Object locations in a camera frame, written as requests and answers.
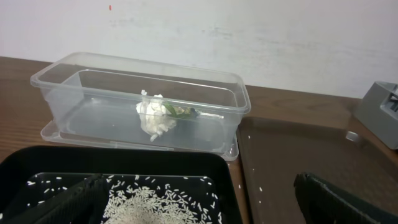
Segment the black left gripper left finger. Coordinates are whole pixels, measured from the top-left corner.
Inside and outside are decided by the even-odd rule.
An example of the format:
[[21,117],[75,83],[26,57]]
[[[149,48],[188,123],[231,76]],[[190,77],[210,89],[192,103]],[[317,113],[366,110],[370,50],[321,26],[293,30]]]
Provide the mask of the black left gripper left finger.
[[16,214],[9,207],[2,213],[5,224],[89,223],[102,221],[109,200],[106,177],[94,174],[56,196]]

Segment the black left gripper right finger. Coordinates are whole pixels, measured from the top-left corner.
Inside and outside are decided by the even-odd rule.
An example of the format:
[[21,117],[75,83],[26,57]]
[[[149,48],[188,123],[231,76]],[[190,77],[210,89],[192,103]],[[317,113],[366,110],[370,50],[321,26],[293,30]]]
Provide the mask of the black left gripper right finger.
[[295,198],[307,224],[397,224],[382,210],[320,177],[303,172],[294,180]]

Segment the white tissue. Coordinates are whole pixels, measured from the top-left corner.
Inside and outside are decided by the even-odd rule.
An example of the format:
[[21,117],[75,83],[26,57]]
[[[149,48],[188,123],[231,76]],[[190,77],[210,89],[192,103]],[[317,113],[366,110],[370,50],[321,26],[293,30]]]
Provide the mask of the white tissue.
[[141,129],[150,136],[150,142],[153,142],[163,133],[176,127],[177,122],[167,115],[161,94],[154,95],[153,99],[148,99],[146,98],[147,92],[141,90],[141,95],[144,98],[136,105],[136,111],[141,121]]

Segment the yellow green snack wrapper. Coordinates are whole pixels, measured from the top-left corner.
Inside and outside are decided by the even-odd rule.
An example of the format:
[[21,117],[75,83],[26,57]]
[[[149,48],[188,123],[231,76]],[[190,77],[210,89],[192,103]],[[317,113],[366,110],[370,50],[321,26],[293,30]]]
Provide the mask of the yellow green snack wrapper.
[[194,119],[198,116],[198,111],[194,108],[182,108],[164,103],[163,106],[167,110],[167,115],[177,119]]

